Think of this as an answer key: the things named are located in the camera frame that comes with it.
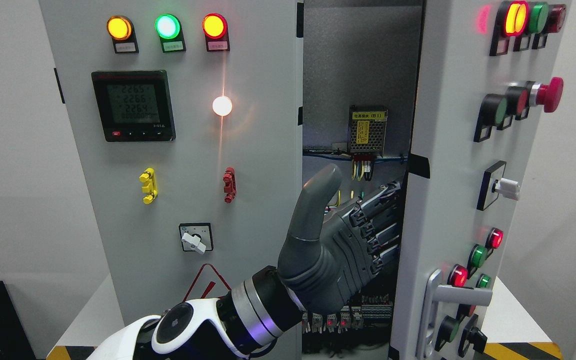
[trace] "white switch knob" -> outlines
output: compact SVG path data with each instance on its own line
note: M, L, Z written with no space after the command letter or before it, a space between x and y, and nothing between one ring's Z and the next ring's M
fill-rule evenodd
M494 192L506 199L519 200L519 182L502 177L494 183Z
M188 244L190 249L199 254L203 255L203 253L206 252L206 245L202 243L202 239L198 235L190 235L187 232L184 232L181 236L181 241Z

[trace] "wire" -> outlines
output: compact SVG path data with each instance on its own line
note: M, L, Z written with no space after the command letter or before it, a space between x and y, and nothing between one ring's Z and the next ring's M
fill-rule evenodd
M270 351L272 351L276 345L277 345L277 338L272 340L272 342L270 342L270 344L268 344L268 346L266 346L265 349L258 351L258 352L251 353L249 357L250 358L261 358L262 356L270 353Z

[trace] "red warning sign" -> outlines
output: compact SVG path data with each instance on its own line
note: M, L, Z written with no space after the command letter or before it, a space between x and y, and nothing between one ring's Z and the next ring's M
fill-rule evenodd
M222 274L215 269L213 264L201 265L197 276L192 280L190 289L185 293L183 301L188 299L205 299L207 297L223 297L231 290L230 285L224 280Z

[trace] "meter display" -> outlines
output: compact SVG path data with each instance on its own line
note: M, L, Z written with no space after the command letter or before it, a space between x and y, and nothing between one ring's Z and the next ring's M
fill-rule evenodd
M165 70L95 71L91 76L106 141L175 139Z

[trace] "emergency stop button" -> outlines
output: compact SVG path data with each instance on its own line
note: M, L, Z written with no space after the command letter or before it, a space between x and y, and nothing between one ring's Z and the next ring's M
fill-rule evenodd
M544 112L555 112L560 105L560 100L562 100L563 91L564 79L561 77L553 77L550 84L536 82L530 89L530 105L531 107L543 105Z

